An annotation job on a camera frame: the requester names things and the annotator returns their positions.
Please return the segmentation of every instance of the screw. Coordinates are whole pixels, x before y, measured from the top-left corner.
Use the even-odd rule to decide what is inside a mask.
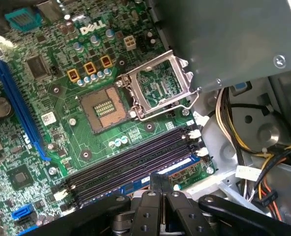
[[[190,114],[189,110],[187,110],[187,109],[183,109],[181,113],[182,113],[183,116],[185,116],[185,117],[189,116],[189,114]]]
[[[277,55],[273,58],[273,63],[275,67],[279,69],[283,69],[287,66],[287,62],[285,60],[285,57],[283,55]]]
[[[76,119],[74,119],[74,118],[71,118],[71,119],[69,120],[69,124],[70,124],[71,126],[75,126],[76,123],[77,123],[77,121],[76,121]]]
[[[220,79],[216,79],[216,82],[218,83],[219,86],[222,86],[222,81]]]
[[[179,197],[180,194],[179,194],[178,192],[173,192],[173,193],[172,193],[172,196],[173,196],[173,197]]]
[[[57,174],[57,169],[55,167],[51,167],[51,168],[49,168],[48,173],[51,176],[54,176],[55,174]]]
[[[155,193],[155,192],[153,192],[153,191],[151,191],[151,192],[148,192],[147,194],[148,194],[148,196],[155,196],[155,195],[156,195],[156,193]]]
[[[213,169],[211,166],[209,166],[209,167],[206,169],[206,172],[207,172],[209,175],[211,175],[211,174],[214,173],[214,169]]]
[[[205,197],[204,200],[207,201],[208,203],[212,203],[214,201],[212,197]]]
[[[116,198],[116,201],[118,201],[118,202],[122,202],[122,201],[124,201],[125,200],[125,198],[124,197],[119,197],[119,198]]]

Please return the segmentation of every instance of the chip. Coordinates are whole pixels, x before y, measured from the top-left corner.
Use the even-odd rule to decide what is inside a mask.
[[[41,55],[28,59],[27,64],[35,79],[43,79],[48,77],[48,71]]]
[[[13,189],[16,191],[34,183],[34,180],[25,164],[8,171],[7,175]]]
[[[129,119],[116,87],[94,91],[80,98],[94,133],[100,133]]]

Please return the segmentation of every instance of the metal bracket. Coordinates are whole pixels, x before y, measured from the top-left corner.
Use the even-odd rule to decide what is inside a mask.
[[[142,93],[142,90],[138,83],[138,74],[141,71],[151,71],[153,67],[165,62],[169,61],[173,71],[176,75],[176,78],[179,82],[181,92],[173,97],[162,99],[159,101],[159,104],[155,107],[151,107],[150,104],[147,102],[145,96]],[[131,108],[132,113],[130,112],[131,118],[135,118],[138,116],[138,119],[141,121],[153,118],[155,116],[158,116],[160,114],[169,112],[171,110],[174,110],[176,108],[182,107],[187,110],[190,110],[193,104],[197,101],[199,97],[199,90],[191,91],[190,90],[190,84],[193,78],[192,72],[184,72],[184,68],[188,66],[188,61],[180,59],[176,56],[174,56],[173,51],[170,50],[155,59],[135,68],[134,70],[120,75],[117,78],[116,86],[119,88],[126,88],[129,90],[130,96],[133,98],[133,107]],[[158,110],[171,105],[179,100],[182,100],[183,98],[186,98],[192,94],[196,94],[196,97],[194,98],[192,104],[189,107],[185,107],[181,104],[174,106],[172,108],[160,111],[158,113],[155,113],[154,115],[147,116],[151,113],[157,112]]]

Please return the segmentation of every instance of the white connector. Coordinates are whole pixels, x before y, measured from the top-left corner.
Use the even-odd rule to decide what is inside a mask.
[[[136,40],[134,36],[130,35],[124,38],[124,43],[127,51],[131,51],[137,48]]]

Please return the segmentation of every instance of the blue sata port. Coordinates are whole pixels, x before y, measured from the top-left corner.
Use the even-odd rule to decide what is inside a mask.
[[[11,217],[13,220],[19,220],[27,215],[30,215],[34,211],[32,204],[27,204],[16,211],[11,213]]]

